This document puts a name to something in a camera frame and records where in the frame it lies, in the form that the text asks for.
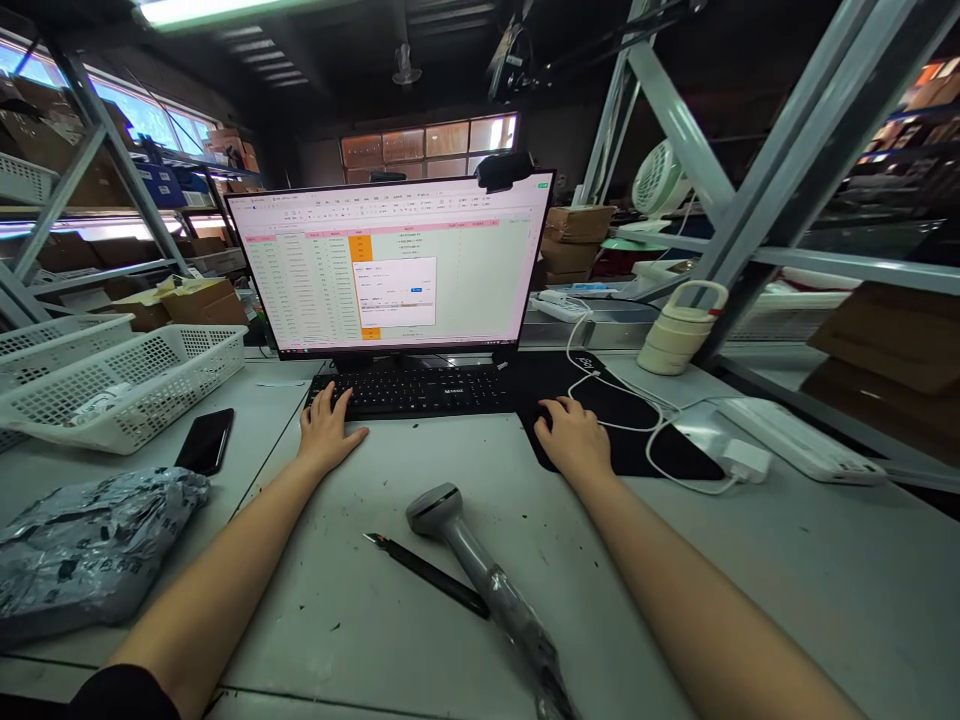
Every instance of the handle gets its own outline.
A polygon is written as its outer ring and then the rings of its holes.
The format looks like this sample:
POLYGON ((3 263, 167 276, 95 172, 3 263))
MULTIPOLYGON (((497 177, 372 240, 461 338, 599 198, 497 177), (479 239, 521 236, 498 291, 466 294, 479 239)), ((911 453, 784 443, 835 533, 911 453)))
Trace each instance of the handle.
POLYGON ((423 558, 414 555, 393 540, 387 541, 386 551, 390 557, 407 568, 407 570, 419 575, 437 588, 437 590, 463 605, 467 610, 479 615, 484 620, 490 618, 490 608, 487 607, 483 598, 462 582, 454 580, 443 572, 443 570, 434 567, 423 558))
POLYGON ((720 283, 710 282, 709 280, 688 280, 673 291, 673 294, 670 296, 670 300, 668 300, 667 304, 663 307, 663 312, 666 313, 668 310, 675 308, 677 306, 677 301, 680 300, 680 296, 683 294, 683 291, 690 287, 707 288, 708 290, 713 290, 715 293, 717 293, 717 301, 713 304, 713 312, 711 314, 717 314, 719 311, 723 310, 724 305, 727 304, 727 297, 730 293, 728 293, 727 289, 720 283))

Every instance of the thermos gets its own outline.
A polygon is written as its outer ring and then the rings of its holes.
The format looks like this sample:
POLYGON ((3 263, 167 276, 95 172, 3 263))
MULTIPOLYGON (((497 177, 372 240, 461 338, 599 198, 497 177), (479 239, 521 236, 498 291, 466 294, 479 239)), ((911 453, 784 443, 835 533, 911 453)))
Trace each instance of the thermos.
POLYGON ((637 365, 657 375, 679 375, 687 368, 687 363, 703 345, 713 321, 717 319, 727 304, 727 289, 718 283, 707 280, 691 280, 673 291, 670 300, 660 311, 660 317, 647 333, 637 365), (679 305, 684 290, 702 287, 713 290, 717 300, 709 309, 683 307, 679 305))

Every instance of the storage rack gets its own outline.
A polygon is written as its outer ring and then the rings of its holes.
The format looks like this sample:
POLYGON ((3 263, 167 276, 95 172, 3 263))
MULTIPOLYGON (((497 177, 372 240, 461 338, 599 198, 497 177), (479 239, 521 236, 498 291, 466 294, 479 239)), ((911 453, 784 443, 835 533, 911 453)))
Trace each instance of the storage rack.
MULTIPOLYGON (((651 5, 651 0, 635 0, 630 18, 651 5)), ((922 466, 934 475, 945 468, 942 463, 824 403, 758 376, 737 360, 721 355, 721 349, 738 320, 783 266, 960 295, 957 268, 797 248, 876 128, 890 116, 958 17, 960 4, 954 0, 844 0, 736 190, 657 58, 653 40, 635 45, 617 58, 584 184, 574 199, 592 203, 606 196, 642 90, 715 232, 710 239, 701 239, 618 230, 617 234, 627 239, 701 256, 691 272, 640 293, 637 299, 650 302, 662 298, 688 279, 727 286, 731 295, 726 310, 695 363, 739 375, 892 461, 922 466)), ((954 491, 960 487, 956 479, 946 484, 954 491)))
MULTIPOLYGON (((76 155, 70 166, 64 172, 60 181, 51 194, 46 205, 41 207, 0 208, 0 223, 11 220, 34 221, 26 242, 13 262, 12 269, 0 262, 0 312, 2 312, 15 327, 24 327, 37 322, 51 319, 50 311, 61 313, 71 312, 67 308, 37 300, 36 295, 42 295, 59 290, 81 287, 91 283, 106 280, 112 277, 130 275, 133 273, 155 270, 159 268, 176 268, 181 274, 189 272, 188 265, 177 248, 176 241, 167 230, 161 211, 157 209, 150 197, 139 172, 133 164, 133 158, 145 158, 139 151, 130 151, 123 143, 119 130, 107 114, 103 101, 93 89, 86 68, 79 57, 60 48, 49 39, 46 42, 51 57, 67 80, 73 96, 76 98, 80 119, 88 134, 77 148, 76 155), (119 174, 127 193, 134 203, 132 208, 87 208, 71 209, 67 202, 76 190, 84 173, 90 167, 100 148, 109 153, 117 173, 119 174), (46 243, 54 224, 60 219, 80 217, 122 217, 125 215, 139 216, 146 224, 150 234, 160 247, 161 260, 139 263, 124 268, 105 270, 83 277, 64 280, 59 283, 28 286, 24 281, 46 243)), ((217 214, 223 218, 224 227, 237 244, 236 236, 229 222, 223 198, 217 191, 212 175, 218 174, 231 178, 258 176, 258 173, 238 168, 206 163, 197 158, 170 150, 161 150, 161 157, 165 164, 173 167, 186 167, 202 172, 210 188, 210 195, 214 202, 213 207, 187 207, 174 211, 175 217, 183 225, 188 237, 197 237, 192 218, 197 215, 217 214)))

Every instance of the computer monitor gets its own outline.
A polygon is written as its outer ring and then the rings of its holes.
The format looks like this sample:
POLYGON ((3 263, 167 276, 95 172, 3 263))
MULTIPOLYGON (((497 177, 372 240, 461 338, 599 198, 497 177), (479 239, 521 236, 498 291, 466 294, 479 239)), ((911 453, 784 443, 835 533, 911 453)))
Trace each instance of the computer monitor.
POLYGON ((515 345, 553 185, 475 178, 228 196, 280 359, 515 345))

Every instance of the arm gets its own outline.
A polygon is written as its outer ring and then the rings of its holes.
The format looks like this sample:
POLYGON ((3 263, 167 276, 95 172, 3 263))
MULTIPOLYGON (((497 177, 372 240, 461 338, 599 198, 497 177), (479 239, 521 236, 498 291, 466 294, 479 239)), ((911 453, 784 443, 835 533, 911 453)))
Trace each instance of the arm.
POLYGON ((597 416, 541 402, 535 430, 596 524, 667 662, 709 720, 862 720, 824 672, 614 475, 597 416))
POLYGON ((233 518, 134 626, 107 666, 148 670, 182 720, 199 718, 320 481, 367 435, 344 437, 352 392, 333 383, 300 415, 297 457, 233 518))

